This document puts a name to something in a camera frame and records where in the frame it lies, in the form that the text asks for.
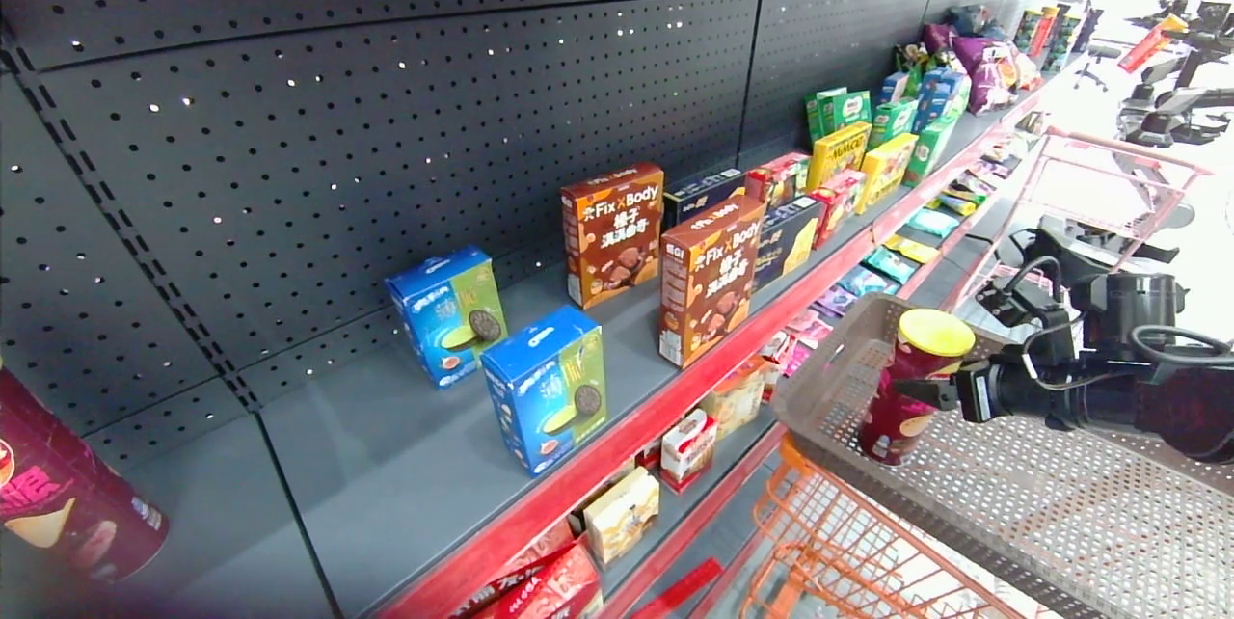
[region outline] yellow can lid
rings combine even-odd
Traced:
[[[977,343],[965,321],[933,307],[914,307],[900,316],[900,337],[934,356],[964,356]]]

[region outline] green snack box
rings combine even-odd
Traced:
[[[959,118],[956,112],[944,113],[922,131],[913,148],[913,157],[908,159],[908,170],[905,170],[906,185],[917,185],[934,170],[938,158],[946,148],[946,142],[951,141],[951,132],[955,131],[955,122]]]
[[[874,131],[870,132],[868,148],[876,148],[911,131],[913,117],[917,117],[917,100],[885,102],[874,109]]]
[[[829,132],[823,129],[823,115],[819,109],[821,101],[828,100],[832,96],[847,95],[847,86],[837,86],[834,89],[827,89],[827,91],[818,91],[814,95],[806,96],[806,123],[810,126],[810,143],[823,139]]]
[[[870,121],[870,92],[853,91],[845,95],[829,95],[818,100],[818,116],[823,134],[832,134],[840,127],[854,122]]]

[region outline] red pringles can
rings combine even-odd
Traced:
[[[0,363],[0,523],[99,581],[138,571],[168,520]]]
[[[858,433],[868,456],[884,465],[900,465],[937,412],[930,404],[897,393],[892,390],[895,381],[955,374],[976,342],[972,329],[948,312],[914,307],[900,316],[895,346]]]

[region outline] pegboard wall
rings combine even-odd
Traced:
[[[553,266],[564,184],[801,144],[960,2],[1035,0],[2,0],[6,364],[153,457],[390,342],[391,273]]]

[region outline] cart handle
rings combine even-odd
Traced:
[[[1159,148],[1141,148],[1141,146],[1133,144],[1132,142],[1124,142],[1123,139],[1106,139],[1106,137],[1096,137],[1092,134],[1083,134],[1083,132],[1071,132],[1062,131],[1061,127],[1049,126],[1045,129],[1046,134],[1053,134],[1055,137],[1062,137],[1062,139],[1076,139],[1077,142],[1085,142],[1085,144],[1098,146],[1098,148],[1107,148],[1113,150],[1120,150],[1120,153],[1135,154],[1137,157],[1151,159],[1151,162],[1164,162],[1172,163],[1172,165],[1183,165],[1195,170],[1196,175],[1212,175],[1213,171],[1208,170],[1203,165],[1198,165],[1195,162],[1187,162],[1185,158],[1170,157],[1169,153]]]

